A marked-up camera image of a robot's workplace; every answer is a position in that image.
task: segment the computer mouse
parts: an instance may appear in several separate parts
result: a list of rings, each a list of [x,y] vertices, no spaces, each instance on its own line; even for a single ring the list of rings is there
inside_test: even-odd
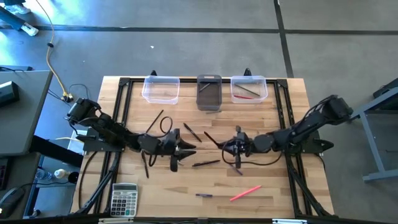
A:
[[[10,189],[0,200],[0,218],[10,217],[24,194],[25,190],[20,187]]]

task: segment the concrete floor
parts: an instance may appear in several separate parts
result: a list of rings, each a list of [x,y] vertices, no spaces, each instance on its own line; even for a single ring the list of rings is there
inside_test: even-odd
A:
[[[40,2],[58,25],[278,28],[273,0]],[[35,1],[26,5],[34,13],[24,18],[35,25],[48,24]],[[286,29],[398,30],[395,0],[280,0],[280,8]],[[49,31],[40,31],[37,37],[29,37],[23,32],[0,29],[0,64],[46,70],[50,35]],[[83,83],[94,100],[104,75],[148,75],[153,69],[161,75],[231,76],[250,67],[256,75],[287,77],[279,34],[64,30],[55,35],[53,66],[66,86]],[[338,94],[356,108],[371,100],[372,92],[381,85],[397,77],[398,35],[288,34],[286,38],[294,77],[305,79],[311,105]],[[50,88],[61,94],[55,79]],[[78,86],[72,93],[85,96],[85,90]],[[67,111],[68,106],[48,96],[36,133],[49,139],[70,136],[72,131],[63,120]],[[47,124],[54,128],[46,129]],[[361,123],[325,126],[320,134],[335,143],[325,153],[325,163],[336,214],[396,223],[398,179],[370,184],[362,181],[363,175],[376,171],[376,165]]]

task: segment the red pencil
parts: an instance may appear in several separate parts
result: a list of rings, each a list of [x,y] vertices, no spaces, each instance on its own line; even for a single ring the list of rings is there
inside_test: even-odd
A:
[[[237,98],[241,98],[241,99],[247,99],[247,100],[253,100],[253,98],[251,97],[246,97],[246,96],[238,96],[238,95],[234,95]]]
[[[247,190],[247,191],[245,191],[245,192],[243,192],[243,193],[241,193],[241,194],[239,194],[239,195],[237,195],[237,196],[231,198],[229,201],[232,202],[232,201],[234,201],[234,200],[236,200],[236,199],[238,199],[238,198],[240,198],[240,197],[242,197],[242,196],[247,195],[248,193],[251,193],[251,192],[253,192],[253,191],[259,189],[260,187],[261,187],[261,185],[258,185],[258,186],[256,186],[256,187],[253,187],[252,189]]]

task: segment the wooden table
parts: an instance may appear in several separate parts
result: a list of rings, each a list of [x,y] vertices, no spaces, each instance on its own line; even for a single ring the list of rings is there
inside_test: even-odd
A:
[[[104,77],[98,103],[102,111],[113,113],[116,92],[120,77]],[[295,120],[302,118],[309,109],[304,80],[301,78],[287,79]],[[163,109],[163,116],[171,116],[173,128],[180,128],[182,138],[197,146],[197,153],[182,161],[178,172],[169,169],[169,157],[158,157],[154,167],[149,168],[150,178],[147,179],[141,156],[126,150],[122,154],[117,182],[132,182],[139,185],[139,206],[137,217],[212,217],[212,218],[272,218],[294,217],[292,199],[285,159],[271,166],[255,166],[242,164],[243,176],[237,174],[224,162],[209,166],[192,168],[196,162],[221,159],[221,151],[203,134],[208,132],[216,141],[225,141],[233,137],[235,126],[240,125],[249,137],[279,129],[276,112],[274,89],[268,87],[269,96],[258,105],[234,104],[231,102],[229,84],[223,84],[222,112],[206,114],[197,110],[196,84],[181,83],[179,100],[176,105],[150,104],[141,96],[142,84],[135,83],[132,89],[131,104],[127,120],[127,128],[143,133]],[[122,100],[119,119],[123,111]],[[184,127],[187,123],[202,139],[198,142]],[[161,134],[160,119],[152,127],[151,134]],[[243,161],[266,163],[275,160],[279,152],[255,154],[242,157]],[[85,156],[81,170],[87,162]],[[86,202],[100,178],[104,153],[99,152],[87,168],[83,180],[82,203]],[[322,162],[314,155],[302,155],[308,188],[326,211],[333,213],[328,184]],[[229,199],[254,186],[262,187],[234,202]],[[300,208],[304,211],[302,193],[298,189]],[[78,187],[73,197],[71,212],[78,210]],[[195,196],[196,193],[212,194],[213,198]],[[104,191],[101,211],[106,206],[108,188]]]

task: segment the calculator keypad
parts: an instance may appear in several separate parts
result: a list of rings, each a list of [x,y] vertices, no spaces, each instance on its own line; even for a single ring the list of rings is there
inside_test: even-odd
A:
[[[137,193],[120,196],[123,194],[125,194],[125,192],[113,192],[111,215],[134,217],[136,215]]]

